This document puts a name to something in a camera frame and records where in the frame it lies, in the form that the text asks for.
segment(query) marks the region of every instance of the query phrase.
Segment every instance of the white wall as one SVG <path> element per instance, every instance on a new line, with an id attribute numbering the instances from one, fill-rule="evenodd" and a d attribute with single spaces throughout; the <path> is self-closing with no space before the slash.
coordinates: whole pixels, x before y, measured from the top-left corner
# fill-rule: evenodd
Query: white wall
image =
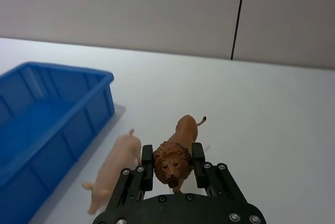
<path id="1" fill-rule="evenodd" d="M 229 58 L 239 0 L 0 0 L 0 37 Z"/>
<path id="2" fill-rule="evenodd" d="M 243 0 L 235 60 L 335 68 L 335 0 Z"/>

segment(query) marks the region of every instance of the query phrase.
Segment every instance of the screw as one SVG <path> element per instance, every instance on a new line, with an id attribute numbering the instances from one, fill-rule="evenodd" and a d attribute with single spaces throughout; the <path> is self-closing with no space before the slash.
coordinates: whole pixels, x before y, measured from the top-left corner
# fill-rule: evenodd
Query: screw
<path id="1" fill-rule="evenodd" d="M 233 221 L 233 222 L 238 222 L 238 221 L 241 220 L 241 217 L 240 217 L 237 213 L 235 213 L 235 212 L 231 212 L 231 213 L 229 214 L 229 219 L 230 219 L 231 221 Z"/>
<path id="2" fill-rule="evenodd" d="M 204 168 L 210 168 L 210 167 L 211 167 L 211 165 L 209 163 L 204 164 Z"/>
<path id="3" fill-rule="evenodd" d="M 223 165 L 223 164 L 220 164 L 220 165 L 219 165 L 219 169 L 224 170 L 224 169 L 226 169 L 226 166 Z"/>
<path id="4" fill-rule="evenodd" d="M 123 175 L 127 175 L 128 173 L 130 173 L 129 169 L 126 169 L 122 172 Z"/>
<path id="5" fill-rule="evenodd" d="M 261 218 L 258 217 L 257 215 L 251 215 L 249 216 L 249 220 L 251 221 L 251 223 L 253 224 L 260 224 L 262 221 L 261 221 Z"/>
<path id="6" fill-rule="evenodd" d="M 127 221 L 125 219 L 118 219 L 115 224 L 126 224 Z"/>
<path id="7" fill-rule="evenodd" d="M 158 197 L 158 201 L 160 203 L 164 203 L 164 202 L 166 202 L 166 197 L 164 195 L 161 195 L 161 196 Z"/>
<path id="8" fill-rule="evenodd" d="M 143 166 L 139 166 L 139 167 L 137 168 L 137 171 L 138 171 L 138 172 L 143 172 L 143 171 L 144 171 L 144 167 L 143 167 Z"/>
<path id="9" fill-rule="evenodd" d="M 192 201 L 194 199 L 193 195 L 192 194 L 188 194 L 186 196 L 186 199 L 188 199 L 189 201 Z"/>

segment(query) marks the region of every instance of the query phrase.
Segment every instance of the pig figurine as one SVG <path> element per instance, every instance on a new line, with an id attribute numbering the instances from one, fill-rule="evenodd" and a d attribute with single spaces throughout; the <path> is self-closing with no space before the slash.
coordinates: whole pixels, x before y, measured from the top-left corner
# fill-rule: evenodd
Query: pig figurine
<path id="1" fill-rule="evenodd" d="M 132 167 L 135 159 L 141 165 L 141 141 L 133 136 L 133 133 L 134 130 L 131 129 L 129 134 L 123 135 L 115 141 L 94 184 L 82 183 L 85 189 L 92 191 L 88 214 L 94 215 L 101 205 L 110 199 L 122 169 Z"/>

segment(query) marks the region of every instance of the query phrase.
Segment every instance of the pig snout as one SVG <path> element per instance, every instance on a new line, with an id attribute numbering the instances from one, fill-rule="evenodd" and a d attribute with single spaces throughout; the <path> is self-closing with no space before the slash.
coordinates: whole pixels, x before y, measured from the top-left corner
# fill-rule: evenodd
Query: pig snout
<path id="1" fill-rule="evenodd" d="M 100 206 L 101 206 L 100 202 L 95 202 L 95 201 L 91 202 L 90 208 L 87 211 L 87 213 L 89 215 L 94 215 L 99 210 Z"/>

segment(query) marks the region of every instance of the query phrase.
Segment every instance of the black line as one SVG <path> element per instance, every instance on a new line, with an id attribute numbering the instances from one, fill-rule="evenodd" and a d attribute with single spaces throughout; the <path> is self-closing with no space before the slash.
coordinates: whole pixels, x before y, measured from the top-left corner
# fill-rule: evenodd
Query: black line
<path id="1" fill-rule="evenodd" d="M 230 60 L 232 60 L 234 56 L 234 49 L 235 49 L 235 43 L 236 43 L 236 36 L 237 36 L 237 30 L 239 28 L 239 21 L 240 21 L 240 13 L 241 13 L 241 7 L 242 7 L 242 1 L 240 0 L 240 5 L 239 5 L 239 11 L 237 13 L 237 21 L 236 21 L 236 28 L 235 28 L 235 35 L 234 35 L 234 42 L 232 44 L 232 50 L 231 50 L 231 57 Z"/>

